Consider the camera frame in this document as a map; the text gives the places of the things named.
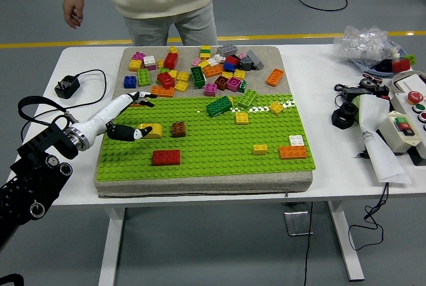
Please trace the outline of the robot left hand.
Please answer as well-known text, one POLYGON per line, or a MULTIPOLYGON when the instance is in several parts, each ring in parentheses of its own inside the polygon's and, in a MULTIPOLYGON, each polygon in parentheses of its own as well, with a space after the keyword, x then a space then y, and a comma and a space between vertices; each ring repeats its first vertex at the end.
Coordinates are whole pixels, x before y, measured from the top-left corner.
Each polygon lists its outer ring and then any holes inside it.
POLYGON ((157 95, 141 91, 122 94, 87 121, 74 123, 69 128, 69 136, 76 136, 81 141, 81 150, 90 148, 96 137, 105 132, 113 140, 134 142, 144 138, 152 131, 151 126, 135 129, 130 126, 115 125, 113 120, 134 103, 154 107, 154 104, 146 98, 157 98, 157 95))

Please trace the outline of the person's right hand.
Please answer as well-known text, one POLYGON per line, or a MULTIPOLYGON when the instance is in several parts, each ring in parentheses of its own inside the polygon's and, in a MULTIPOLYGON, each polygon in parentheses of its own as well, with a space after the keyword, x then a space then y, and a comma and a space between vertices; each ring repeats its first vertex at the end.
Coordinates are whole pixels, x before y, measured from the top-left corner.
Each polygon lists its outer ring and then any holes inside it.
POLYGON ((72 29, 81 26, 83 22, 84 0, 64 0, 63 15, 66 24, 72 29))

